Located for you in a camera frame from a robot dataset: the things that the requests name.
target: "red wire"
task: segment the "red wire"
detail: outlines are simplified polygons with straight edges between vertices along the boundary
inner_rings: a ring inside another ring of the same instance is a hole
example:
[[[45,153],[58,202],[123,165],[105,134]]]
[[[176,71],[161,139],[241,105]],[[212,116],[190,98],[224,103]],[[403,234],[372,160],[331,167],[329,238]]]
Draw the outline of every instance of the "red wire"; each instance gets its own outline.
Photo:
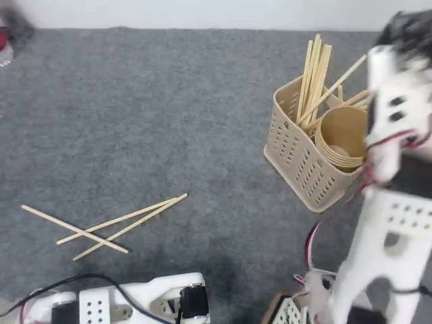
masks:
[[[388,136],[388,137],[384,138],[383,140],[380,140],[380,141],[373,143],[372,145],[368,146],[366,148],[366,151],[373,148],[374,146],[385,144],[385,143],[389,142],[390,140],[394,140],[396,138],[399,138],[401,136],[405,136],[405,135],[410,134],[412,132],[414,132],[414,130],[404,130],[403,132],[399,132],[399,133],[396,133],[394,135]]]
[[[22,305],[20,309],[20,324],[24,324],[24,306],[25,304]]]
[[[304,243],[304,260],[306,262],[306,268],[308,270],[312,269],[312,264],[309,264],[309,246],[313,242],[313,238],[315,236],[315,232],[318,230],[319,224],[321,222],[318,221],[315,223],[315,225],[310,229],[308,236],[306,237],[306,242]]]

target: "wooden chopstick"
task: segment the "wooden chopstick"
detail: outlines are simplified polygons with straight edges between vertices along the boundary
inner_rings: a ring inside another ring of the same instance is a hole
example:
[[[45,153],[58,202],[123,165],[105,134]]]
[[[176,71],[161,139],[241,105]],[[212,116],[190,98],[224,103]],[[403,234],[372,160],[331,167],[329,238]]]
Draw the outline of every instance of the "wooden chopstick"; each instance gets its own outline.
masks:
[[[128,250],[126,250],[125,248],[122,248],[121,246],[118,246],[117,244],[111,243],[108,240],[104,240],[103,238],[100,238],[100,237],[98,237],[98,236],[96,236],[94,234],[87,233],[86,231],[83,231],[82,229],[80,229],[78,227],[72,226],[72,225],[70,225],[70,224],[68,224],[68,223],[66,223],[64,221],[61,221],[61,220],[59,220],[59,219],[57,219],[57,218],[55,218],[53,216],[50,216],[50,215],[45,214],[45,213],[42,213],[41,211],[37,211],[36,209],[34,209],[32,207],[29,207],[29,206],[26,206],[26,205],[22,205],[21,208],[23,208],[23,210],[28,211],[28,212],[30,212],[32,214],[38,215],[39,217],[45,218],[48,221],[52,221],[53,223],[56,223],[57,225],[65,227],[68,230],[77,232],[77,233],[79,233],[81,235],[84,235],[84,236],[86,236],[88,238],[91,238],[92,240],[95,240],[95,241],[99,242],[99,244],[101,246],[102,245],[106,245],[106,246],[109,246],[110,248],[113,248],[113,249],[115,249],[117,251],[120,251],[120,252],[123,252],[123,253],[128,253],[129,252]]]
[[[107,238],[107,241],[112,241],[120,236],[122,236],[123,234],[125,234],[126,232],[134,229],[135,227],[141,225],[142,223],[144,223],[145,221],[148,221],[150,218],[156,216],[157,214],[159,214],[160,212],[166,210],[167,208],[170,208],[172,205],[178,203],[179,201],[185,199],[188,196],[188,194],[183,194],[180,197],[176,198],[175,200],[167,203],[166,205],[156,209],[155,211],[153,211],[152,213],[148,214],[147,216],[143,217],[142,219],[130,224],[128,227],[125,227],[124,229],[122,229],[120,232],[111,235],[110,237]],[[84,252],[80,253],[79,255],[75,256],[72,260],[77,261],[79,259],[81,259],[82,257],[85,257],[86,255],[90,254],[91,252],[97,250],[98,248],[100,248],[102,246],[102,244],[98,243],[94,246],[92,246],[91,248],[89,248],[88,250],[85,250]]]
[[[155,204],[155,205],[151,205],[151,206],[149,206],[149,207],[146,207],[146,208],[140,209],[139,211],[134,211],[133,213],[129,213],[129,214],[127,214],[127,215],[124,215],[124,216],[121,216],[121,217],[118,217],[118,218],[112,219],[111,221],[107,221],[107,222],[105,222],[105,223],[101,223],[101,224],[98,224],[98,225],[92,226],[92,227],[86,229],[86,232],[87,232],[87,233],[91,233],[91,232],[97,231],[97,230],[99,230],[99,229],[101,229],[101,228],[104,228],[104,227],[107,227],[107,226],[110,226],[110,225],[116,224],[116,223],[118,223],[118,222],[120,222],[120,221],[125,221],[125,220],[127,220],[127,219],[129,219],[129,218],[132,218],[132,217],[135,217],[135,216],[137,216],[137,215],[140,215],[140,214],[146,213],[147,211],[152,211],[153,209],[156,209],[156,208],[159,208],[159,207],[161,207],[161,206],[163,206],[163,205],[166,205],[167,203],[170,203],[171,201],[173,201],[173,200],[175,200],[175,199],[176,199],[176,198],[171,198],[171,199],[165,200],[165,201],[163,201],[163,202],[159,202],[159,203],[157,203],[157,204]],[[74,235],[68,236],[68,237],[63,238],[63,239],[61,239],[61,240],[58,240],[58,241],[57,241],[57,245],[60,245],[60,244],[63,244],[63,243],[66,243],[66,242],[72,241],[72,240],[74,240],[74,239],[76,239],[76,238],[79,238],[79,237],[81,237],[81,236],[82,236],[82,234],[80,234],[80,233],[77,233],[77,234],[74,234]]]
[[[314,62],[315,62],[315,57],[317,56],[317,49],[318,49],[320,40],[321,40],[321,35],[316,34],[314,42],[313,42],[312,53],[310,54],[308,73],[306,75],[306,86],[304,87],[304,96],[303,96],[303,102],[302,102],[302,114],[303,114],[303,111],[307,108],[308,97],[311,94],[311,85],[313,82],[313,66],[314,66]]]
[[[344,87],[341,84],[337,87],[337,97],[340,101],[344,101]]]
[[[352,72],[354,72],[356,70],[356,68],[358,68],[360,66],[361,63],[363,63],[365,61],[365,59],[367,58],[366,55],[363,55],[359,60],[357,60],[356,63],[354,63],[340,78],[339,80],[337,80],[333,86],[331,86],[329,88],[329,90],[327,90],[325,92],[325,94],[323,94],[321,96],[321,98],[316,101],[315,103],[313,103],[312,107],[308,108],[308,110],[303,114],[303,116],[300,118],[300,120],[297,121],[297,124],[303,122],[315,109],[318,109],[319,105],[329,96],[333,93],[334,90],[336,90],[336,88],[343,82],[346,80],[346,78],[348,76],[351,75]]]
[[[302,115],[303,110],[303,99],[306,95],[306,83],[307,83],[307,75],[309,70],[309,65],[311,63],[311,54],[312,54],[312,45],[313,41],[308,41],[308,49],[306,51],[306,59],[304,60],[304,70],[303,70],[303,79],[302,79],[302,86],[300,88],[300,96],[298,97],[298,109],[297,109],[297,119],[300,118]]]
[[[305,106],[305,110],[307,110],[312,105],[313,97],[315,95],[316,86],[319,78],[319,58],[321,54],[321,43],[322,43],[321,35],[317,34],[317,37],[315,38],[317,38],[316,42],[314,43],[315,52],[313,51],[313,56],[310,61],[312,64],[312,76],[310,77],[309,95],[307,98],[307,104]]]
[[[369,94],[368,90],[363,90],[361,92],[359,92],[358,94],[356,94],[355,96],[353,96],[352,98],[349,98],[347,101],[344,101],[341,106],[349,106],[352,105],[353,103],[359,101],[361,98],[367,96]]]
[[[353,106],[354,107],[360,107],[363,105],[368,105],[370,100],[371,100],[370,98],[363,99],[362,101],[359,101],[359,102],[353,104]]]
[[[324,87],[325,77],[327,75],[327,69],[329,67],[330,56],[331,56],[331,45],[325,44],[319,62],[320,63],[319,79],[316,85],[312,102],[315,102],[323,94],[323,87]],[[315,109],[312,113],[312,117],[309,123],[314,122],[316,120],[317,113],[318,113],[318,109]]]

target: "black wire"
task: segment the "black wire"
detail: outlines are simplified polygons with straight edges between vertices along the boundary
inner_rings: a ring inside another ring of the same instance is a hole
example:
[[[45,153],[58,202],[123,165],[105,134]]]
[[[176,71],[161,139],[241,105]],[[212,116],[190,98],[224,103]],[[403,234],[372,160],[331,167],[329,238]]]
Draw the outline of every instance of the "black wire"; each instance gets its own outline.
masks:
[[[429,297],[432,297],[432,291],[429,290],[428,287],[421,285],[418,288],[415,289],[410,289],[410,290],[394,290],[393,291],[395,294],[422,294],[422,295],[426,295]]]
[[[177,319],[175,319],[175,324],[180,324],[182,322],[183,311],[181,308],[178,309]]]
[[[105,281],[108,281],[111,285],[113,285],[115,288],[117,288],[117,290],[119,291],[119,293],[124,297],[124,299],[126,299],[126,301],[130,304],[130,306],[132,306],[133,308],[135,308],[138,312],[140,312],[141,314],[150,317],[151,319],[154,319],[155,321],[158,321],[159,323],[162,324],[172,324],[169,321],[166,321],[165,319],[161,319],[151,313],[149,313],[147,310],[139,307],[127,294],[126,292],[123,290],[122,287],[120,287],[120,285],[115,282],[113,279],[111,279],[110,277],[106,276],[106,275],[101,275],[98,273],[85,273],[83,275],[75,275],[73,277],[69,277],[63,280],[60,280],[56,283],[53,283],[41,290],[38,290],[37,292],[34,292],[33,294],[28,295],[27,297],[25,297],[24,299],[22,299],[21,301],[17,302],[16,304],[14,304],[9,310],[7,310],[6,312],[0,314],[0,317],[4,317],[8,314],[10,314],[12,311],[16,310],[18,307],[24,306],[30,299],[33,299],[34,297],[37,297],[45,292],[47,292],[48,290],[51,290],[53,288],[56,288],[58,286],[64,285],[64,284],[68,284],[72,281],[76,281],[76,280],[81,280],[81,279],[103,279]]]

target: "utensil holder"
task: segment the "utensil holder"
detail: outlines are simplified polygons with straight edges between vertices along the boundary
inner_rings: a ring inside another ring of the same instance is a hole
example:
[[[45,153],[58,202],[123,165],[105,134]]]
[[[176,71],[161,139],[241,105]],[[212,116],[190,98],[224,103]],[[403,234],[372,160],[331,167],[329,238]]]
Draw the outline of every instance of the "utensil holder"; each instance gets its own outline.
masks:
[[[314,142],[296,125],[301,85],[302,76],[273,94],[273,113],[264,156],[302,202],[311,211],[320,213],[343,197],[362,168],[351,173],[340,171],[320,154]],[[331,109],[342,102],[331,94],[323,104]]]

